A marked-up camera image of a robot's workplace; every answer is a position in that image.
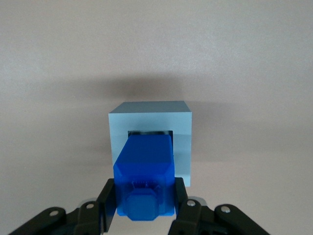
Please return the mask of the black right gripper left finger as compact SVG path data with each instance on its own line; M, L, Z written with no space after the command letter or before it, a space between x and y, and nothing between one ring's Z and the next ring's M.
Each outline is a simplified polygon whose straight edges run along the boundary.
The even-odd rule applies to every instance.
M114 179L108 179L96 200L67 213L60 207L43 210L11 232L12 235L102 235L116 210Z

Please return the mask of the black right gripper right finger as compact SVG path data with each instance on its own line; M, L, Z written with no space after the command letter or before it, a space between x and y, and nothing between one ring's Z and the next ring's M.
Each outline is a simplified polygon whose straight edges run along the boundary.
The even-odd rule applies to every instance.
M267 235L268 232L239 208L218 205L214 210L188 197L184 180L175 178L176 219L170 235Z

